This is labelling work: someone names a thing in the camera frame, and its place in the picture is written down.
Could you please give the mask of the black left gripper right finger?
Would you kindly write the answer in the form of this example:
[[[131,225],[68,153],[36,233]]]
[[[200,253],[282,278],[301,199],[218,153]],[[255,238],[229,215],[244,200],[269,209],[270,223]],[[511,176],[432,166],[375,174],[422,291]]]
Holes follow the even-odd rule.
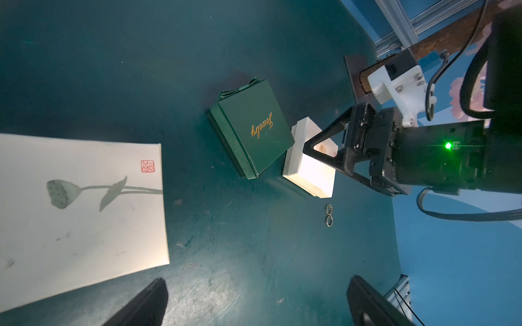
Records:
[[[351,278],[347,301],[355,325],[414,326],[413,322],[358,275]]]

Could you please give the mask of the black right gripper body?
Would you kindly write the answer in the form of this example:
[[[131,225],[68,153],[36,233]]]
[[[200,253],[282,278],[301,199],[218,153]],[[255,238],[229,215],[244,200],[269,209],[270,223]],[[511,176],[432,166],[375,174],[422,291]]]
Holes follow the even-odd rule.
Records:
[[[476,189],[486,173],[484,124],[479,121],[405,128],[396,107],[350,107],[308,140],[303,152],[386,196],[411,186],[457,194]]]

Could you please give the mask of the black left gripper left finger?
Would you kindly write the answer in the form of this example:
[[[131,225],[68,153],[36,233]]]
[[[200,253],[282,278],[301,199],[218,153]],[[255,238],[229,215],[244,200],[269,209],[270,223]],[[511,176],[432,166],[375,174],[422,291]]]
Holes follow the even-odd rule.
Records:
[[[156,278],[103,326],[160,326],[163,323],[168,298],[165,280]]]

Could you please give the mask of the white lotus box lid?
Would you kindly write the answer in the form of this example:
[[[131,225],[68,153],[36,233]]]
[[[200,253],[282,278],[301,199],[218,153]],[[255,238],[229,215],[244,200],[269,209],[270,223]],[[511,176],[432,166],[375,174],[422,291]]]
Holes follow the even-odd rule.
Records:
[[[169,263],[159,144],[1,136],[1,310]]]

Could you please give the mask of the white flower gift box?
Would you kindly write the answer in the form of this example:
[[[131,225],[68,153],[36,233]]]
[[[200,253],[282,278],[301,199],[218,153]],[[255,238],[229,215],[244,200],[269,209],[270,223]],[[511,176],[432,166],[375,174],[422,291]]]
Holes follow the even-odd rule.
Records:
[[[294,145],[287,151],[282,176],[312,196],[331,198],[336,170],[303,153],[304,144],[321,131],[309,117],[292,127]]]

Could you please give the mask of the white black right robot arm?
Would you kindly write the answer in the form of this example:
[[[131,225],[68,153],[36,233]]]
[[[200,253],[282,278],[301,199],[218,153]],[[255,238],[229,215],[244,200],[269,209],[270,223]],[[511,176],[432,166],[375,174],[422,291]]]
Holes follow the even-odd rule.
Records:
[[[475,45],[457,85],[464,121],[434,117],[435,84]],[[359,102],[308,140],[303,152],[387,196],[412,186],[521,192],[521,2],[485,1],[469,16],[377,64],[345,59]]]

